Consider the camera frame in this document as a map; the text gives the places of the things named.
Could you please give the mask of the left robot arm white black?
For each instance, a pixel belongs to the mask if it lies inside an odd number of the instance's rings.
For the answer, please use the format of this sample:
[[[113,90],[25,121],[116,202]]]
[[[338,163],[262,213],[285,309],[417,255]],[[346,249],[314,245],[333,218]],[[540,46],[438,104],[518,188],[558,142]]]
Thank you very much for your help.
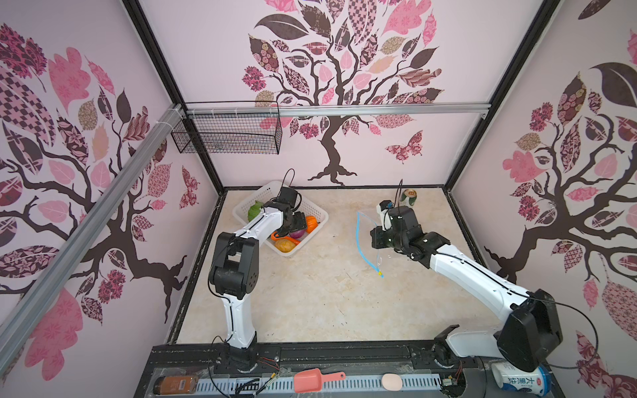
[[[242,229],[222,232],[217,237],[208,288],[224,305],[226,343],[231,348],[245,351],[256,342],[250,294],[259,279],[260,247],[272,235],[286,237],[307,227],[305,214],[300,211],[301,202],[298,191],[283,186]]]

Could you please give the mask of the orange bell pepper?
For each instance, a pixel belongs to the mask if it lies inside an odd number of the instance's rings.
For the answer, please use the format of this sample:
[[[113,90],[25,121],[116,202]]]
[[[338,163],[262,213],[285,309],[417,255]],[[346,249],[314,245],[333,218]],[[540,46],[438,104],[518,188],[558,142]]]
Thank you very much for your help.
[[[305,221],[306,221],[306,232],[308,234],[312,233],[319,226],[319,223],[316,217],[314,216],[305,217]]]

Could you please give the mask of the clear zip top bag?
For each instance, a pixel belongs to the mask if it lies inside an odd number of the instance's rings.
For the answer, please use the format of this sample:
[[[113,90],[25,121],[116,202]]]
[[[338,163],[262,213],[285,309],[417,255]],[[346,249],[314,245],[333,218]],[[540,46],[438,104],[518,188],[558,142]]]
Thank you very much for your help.
[[[398,254],[393,248],[375,248],[375,233],[380,227],[378,215],[370,210],[356,212],[355,245],[358,257],[377,277],[384,279],[391,267],[396,264]]]

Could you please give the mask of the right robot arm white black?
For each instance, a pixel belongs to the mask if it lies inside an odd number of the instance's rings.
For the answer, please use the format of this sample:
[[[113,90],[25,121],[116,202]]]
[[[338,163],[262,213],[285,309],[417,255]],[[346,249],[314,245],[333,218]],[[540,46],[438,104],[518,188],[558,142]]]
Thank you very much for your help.
[[[410,207],[385,200],[377,212],[380,223],[370,232],[374,249],[392,249],[443,275],[500,321],[499,327],[484,331],[454,324],[439,333],[432,346],[439,366],[451,368],[462,358],[501,358],[520,371],[531,372],[562,343],[557,304],[550,294],[517,286],[469,258],[439,233],[424,232]]]

